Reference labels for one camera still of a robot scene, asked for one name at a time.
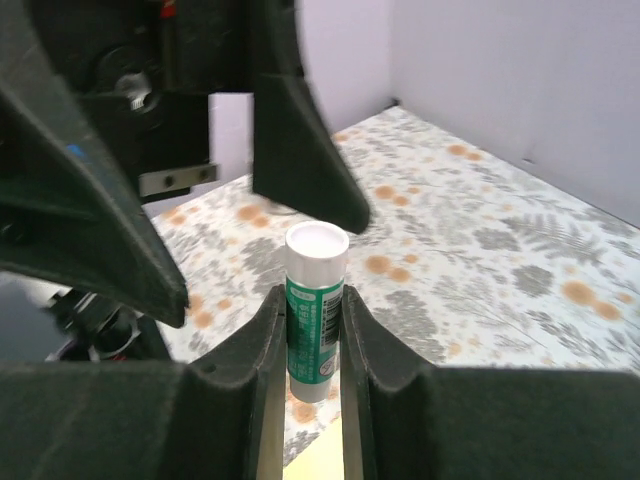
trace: glue stick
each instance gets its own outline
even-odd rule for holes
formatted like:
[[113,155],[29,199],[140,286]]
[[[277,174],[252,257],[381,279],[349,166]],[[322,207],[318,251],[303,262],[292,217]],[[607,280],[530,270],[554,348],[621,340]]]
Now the glue stick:
[[306,403],[327,398],[335,371],[349,237],[309,221],[285,237],[287,367],[291,393]]

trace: leaf pattern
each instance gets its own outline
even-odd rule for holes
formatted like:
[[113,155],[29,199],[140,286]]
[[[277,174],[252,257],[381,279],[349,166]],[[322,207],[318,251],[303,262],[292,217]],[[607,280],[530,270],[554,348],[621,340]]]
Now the leaf pattern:
[[532,245],[533,251],[543,252],[549,259],[572,258],[578,263],[598,265],[606,252],[597,237],[585,239],[573,223],[565,229],[552,214],[527,214],[502,221],[526,244]]
[[[346,282],[411,348],[438,364],[640,372],[637,229],[401,108],[335,141],[372,211]],[[177,360],[249,321],[303,220],[270,214],[250,177],[154,219],[192,297],[185,327],[162,327]],[[339,412],[337,394],[306,410],[289,398],[286,462]]]

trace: white backdrop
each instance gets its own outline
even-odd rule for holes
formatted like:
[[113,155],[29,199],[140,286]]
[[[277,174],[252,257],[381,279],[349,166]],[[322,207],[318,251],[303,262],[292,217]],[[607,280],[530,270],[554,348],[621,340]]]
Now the white backdrop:
[[394,0],[392,11],[404,106],[640,225],[640,1]]

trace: green label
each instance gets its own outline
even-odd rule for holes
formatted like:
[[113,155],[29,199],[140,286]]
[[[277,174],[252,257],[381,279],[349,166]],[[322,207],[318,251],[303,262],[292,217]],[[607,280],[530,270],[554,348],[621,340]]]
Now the green label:
[[309,289],[287,278],[287,362],[299,382],[322,383],[333,375],[343,283]]

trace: blue mark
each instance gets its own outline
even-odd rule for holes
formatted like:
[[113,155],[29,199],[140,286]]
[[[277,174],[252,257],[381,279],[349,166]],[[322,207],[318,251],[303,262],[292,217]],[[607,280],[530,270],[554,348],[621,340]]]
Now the blue mark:
[[74,144],[69,144],[67,145],[67,148],[69,150],[71,150],[73,153],[75,153],[76,155],[78,155],[79,157],[86,157],[87,155],[84,153],[84,150],[82,150],[79,146],[74,145]]

